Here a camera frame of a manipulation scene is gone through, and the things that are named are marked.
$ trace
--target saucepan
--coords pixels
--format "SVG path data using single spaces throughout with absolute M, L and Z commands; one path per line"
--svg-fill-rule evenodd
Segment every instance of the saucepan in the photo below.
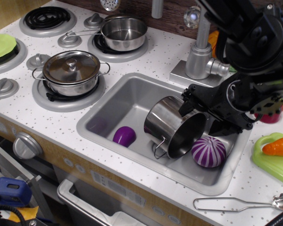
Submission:
M 33 70 L 33 78 L 43 80 L 49 88 L 57 94 L 74 97 L 92 90 L 98 82 L 98 77 L 109 73 L 110 65 L 106 73 L 99 73 L 99 59 L 85 51 L 73 50 L 54 55 L 48 59 L 43 67 L 43 78 L 36 78 L 33 74 L 39 69 Z
M 140 17 L 115 16 L 105 19 L 100 30 L 70 31 L 66 35 L 103 35 L 106 44 L 111 49 L 116 51 L 131 51 L 143 45 L 147 30 L 147 25 Z M 100 31 L 100 33 L 84 33 L 89 31 Z
M 149 111 L 144 122 L 144 132 L 157 144 L 155 158 L 162 156 L 175 159 L 191 150 L 206 127 L 208 117 L 197 110 L 182 117 L 179 108 L 183 100 L 176 96 L 168 96 L 158 101 Z M 163 154 L 157 155 L 160 148 Z

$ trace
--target blue tool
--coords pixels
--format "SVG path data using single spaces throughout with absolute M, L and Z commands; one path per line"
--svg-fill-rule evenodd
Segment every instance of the blue tool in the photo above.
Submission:
M 23 180 L 0 178 L 0 204 L 13 207 L 28 205 L 32 191 Z

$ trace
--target countertop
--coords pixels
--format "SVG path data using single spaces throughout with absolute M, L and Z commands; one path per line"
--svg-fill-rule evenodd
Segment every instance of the countertop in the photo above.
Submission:
M 58 1 L 51 1 L 46 6 L 68 8 L 77 16 L 73 30 L 84 29 L 83 21 L 94 12 L 71 6 Z M 281 211 L 273 208 L 248 209 L 239 213 L 199 211 L 193 207 L 193 200 L 205 197 L 159 173 L 156 173 L 124 156 L 106 149 L 81 137 L 76 131 L 76 124 L 92 106 L 70 113 L 57 113 L 38 106 L 32 96 L 34 79 L 32 71 L 26 67 L 26 61 L 36 55 L 53 56 L 67 51 L 57 44 L 60 36 L 51 38 L 28 37 L 20 32 L 19 20 L 0 30 L 21 40 L 28 49 L 28 54 L 13 72 L 0 74 L 0 79 L 10 78 L 19 83 L 19 91 L 9 98 L 0 99 L 0 116 L 24 127 L 25 129 L 54 141 L 67 150 L 103 167 L 104 169 L 140 186 L 141 188 L 167 200 L 185 211 L 213 224 L 222 226 L 263 226 Z M 87 51 L 88 36 L 77 50 Z M 180 60 L 186 60 L 195 40 L 150 28 L 147 32 L 149 48 L 140 58 L 126 63 L 110 63 L 111 71 L 104 75 L 107 92 L 126 73 L 142 73 L 149 77 L 174 84 L 169 81 L 169 74 Z M 274 195 L 283 193 L 283 183 L 271 176 L 252 160 L 254 143 L 262 136 L 273 132 L 283 133 L 283 112 L 276 124 L 256 122 L 243 151 L 239 164 L 226 191 L 219 197 L 237 197 L 246 201 L 271 202 Z

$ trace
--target toy onion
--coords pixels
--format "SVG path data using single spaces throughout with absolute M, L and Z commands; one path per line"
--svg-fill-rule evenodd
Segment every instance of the toy onion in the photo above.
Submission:
M 206 168 L 217 167 L 225 161 L 226 150 L 222 142 L 214 137 L 198 139 L 191 150 L 193 159 Z

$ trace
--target black coil burner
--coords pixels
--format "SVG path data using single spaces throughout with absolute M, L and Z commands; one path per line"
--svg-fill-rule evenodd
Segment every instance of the black coil burner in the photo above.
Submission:
M 70 20 L 70 14 L 60 7 L 40 7 L 30 11 L 24 18 L 31 29 L 48 29 Z
M 18 45 L 16 45 L 12 51 L 10 51 L 9 53 L 5 54 L 4 56 L 0 57 L 0 65 L 4 64 L 8 61 L 10 61 L 11 59 L 15 58 L 17 56 L 17 54 L 19 53 L 19 48 Z
M 90 91 L 88 91 L 87 93 L 84 93 L 84 94 L 81 94 L 81 95 L 78 95 L 78 96 L 73 96 L 73 97 L 68 97 L 68 96 L 60 95 L 58 93 L 53 92 L 51 90 L 51 88 L 47 85 L 46 81 L 43 81 L 43 85 L 44 85 L 45 89 L 47 89 L 47 91 L 49 91 L 49 93 L 46 93 L 46 96 L 47 96 L 48 100 L 50 100 L 51 102 L 53 102 L 55 100 L 58 100 L 58 101 L 75 101 L 75 100 L 78 100 L 80 98 L 84 98 L 84 97 L 91 95 L 96 90 L 96 88 L 99 86 L 99 82 L 100 82 L 100 80 L 98 80 L 97 83 L 95 84 L 95 86 Z
M 103 53 L 105 54 L 125 54 L 128 53 L 130 51 L 116 51 L 111 49 L 105 42 L 105 38 L 103 35 L 95 35 L 93 38 L 94 41 L 94 45 L 96 46 L 96 48 L 98 48 L 99 50 L 101 50 Z

